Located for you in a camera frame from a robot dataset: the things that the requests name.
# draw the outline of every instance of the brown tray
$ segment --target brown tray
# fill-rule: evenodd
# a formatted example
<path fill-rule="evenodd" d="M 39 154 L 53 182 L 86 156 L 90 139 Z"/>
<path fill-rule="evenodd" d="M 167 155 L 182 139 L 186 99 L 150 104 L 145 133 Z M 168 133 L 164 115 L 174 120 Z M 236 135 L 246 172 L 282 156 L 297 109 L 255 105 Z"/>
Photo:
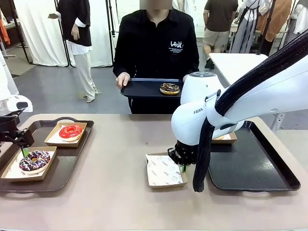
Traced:
<path fill-rule="evenodd" d="M 57 155 L 49 168 L 49 171 L 42 181 L 30 181 L 30 182 L 8 182 L 4 179 L 0 179 L 0 192 L 10 193 L 39 193 L 39 192 L 55 192 L 63 188 L 68 182 L 77 159 L 81 153 L 81 150 L 89 137 L 89 134 L 94 125 L 93 121 L 76 120 L 70 117 L 61 117 L 56 120 L 40 120 L 35 121 L 29 127 L 33 138 L 35 140 L 32 147 L 46 146 L 44 142 L 48 134 L 57 125 L 60 120 L 72 120 L 76 123 L 87 123 L 84 135 L 81 137 L 81 141 L 77 148 L 57 148 Z M 18 151 L 19 147 L 12 145 L 1 157 L 0 157 L 0 176 Z"/>

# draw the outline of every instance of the black tray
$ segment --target black tray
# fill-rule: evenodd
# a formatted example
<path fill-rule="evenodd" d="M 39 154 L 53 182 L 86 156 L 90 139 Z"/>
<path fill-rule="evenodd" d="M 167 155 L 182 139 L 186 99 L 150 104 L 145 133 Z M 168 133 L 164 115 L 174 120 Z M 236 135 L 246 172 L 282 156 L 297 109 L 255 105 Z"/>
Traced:
<path fill-rule="evenodd" d="M 159 88 L 163 83 L 175 83 L 180 87 L 177 95 L 164 95 Z M 122 88 L 121 94 L 129 98 L 181 98 L 183 81 L 179 79 L 164 78 L 132 78 L 126 87 Z"/>
<path fill-rule="evenodd" d="M 295 191 L 300 182 L 251 121 L 245 121 L 232 145 L 212 144 L 209 174 L 222 190 Z"/>
<path fill-rule="evenodd" d="M 35 140 L 32 147 L 45 147 L 44 142 L 46 137 L 57 125 L 60 120 L 72 120 L 76 123 L 87 123 L 81 141 L 77 148 L 62 148 L 57 147 L 57 154 L 53 160 L 44 180 L 41 181 L 25 181 L 25 182 L 8 182 L 0 179 L 0 192 L 14 193 L 38 193 L 38 192 L 55 192 L 63 188 L 68 182 L 81 150 L 89 137 L 89 134 L 94 125 L 93 121 L 76 120 L 70 117 L 61 117 L 56 120 L 41 120 L 35 121 L 29 127 Z M 6 167 L 14 157 L 19 147 L 12 145 L 0 158 L 0 176 L 2 176 Z"/>

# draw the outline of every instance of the orange garment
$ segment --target orange garment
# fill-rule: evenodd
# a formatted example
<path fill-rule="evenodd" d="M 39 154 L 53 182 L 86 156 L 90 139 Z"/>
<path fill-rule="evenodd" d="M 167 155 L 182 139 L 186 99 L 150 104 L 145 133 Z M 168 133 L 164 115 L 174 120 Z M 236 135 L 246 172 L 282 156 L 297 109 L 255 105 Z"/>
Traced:
<path fill-rule="evenodd" d="M 276 4 L 273 10 L 273 15 L 269 23 L 269 29 L 266 33 L 265 39 L 269 42 L 273 42 L 276 35 L 281 30 L 284 23 L 287 21 L 291 11 L 292 0 L 276 0 Z M 261 31 L 263 35 L 265 25 L 269 17 L 270 10 L 265 15 L 258 18 L 257 30 Z"/>
<path fill-rule="evenodd" d="M 6 27 L 2 23 L 2 19 L 0 19 L 0 29 L 3 34 L 4 41 L 7 45 L 10 45 L 10 38 L 8 36 L 8 32 L 6 31 Z"/>

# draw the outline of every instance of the purple frosted donut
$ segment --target purple frosted donut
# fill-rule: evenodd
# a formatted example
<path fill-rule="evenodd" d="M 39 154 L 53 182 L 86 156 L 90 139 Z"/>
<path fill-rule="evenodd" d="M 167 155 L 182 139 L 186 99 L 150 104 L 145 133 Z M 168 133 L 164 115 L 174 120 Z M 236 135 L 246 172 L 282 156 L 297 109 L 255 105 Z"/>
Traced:
<path fill-rule="evenodd" d="M 30 152 L 19 162 L 19 168 L 25 173 L 40 172 L 50 162 L 50 155 L 47 151 L 36 150 Z"/>

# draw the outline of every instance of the person's right hand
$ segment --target person's right hand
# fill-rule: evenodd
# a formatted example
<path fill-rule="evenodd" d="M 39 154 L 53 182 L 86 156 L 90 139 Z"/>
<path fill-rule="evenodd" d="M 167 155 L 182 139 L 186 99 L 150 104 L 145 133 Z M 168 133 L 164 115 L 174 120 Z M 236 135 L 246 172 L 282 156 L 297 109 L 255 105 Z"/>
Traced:
<path fill-rule="evenodd" d="M 51 18 L 51 19 L 57 19 L 58 18 L 58 15 L 56 13 L 50 13 L 48 15 L 48 18 Z"/>
<path fill-rule="evenodd" d="M 122 89 L 122 87 L 126 87 L 129 80 L 129 73 L 123 72 L 118 76 L 118 78 L 116 78 L 115 83 L 119 89 Z"/>

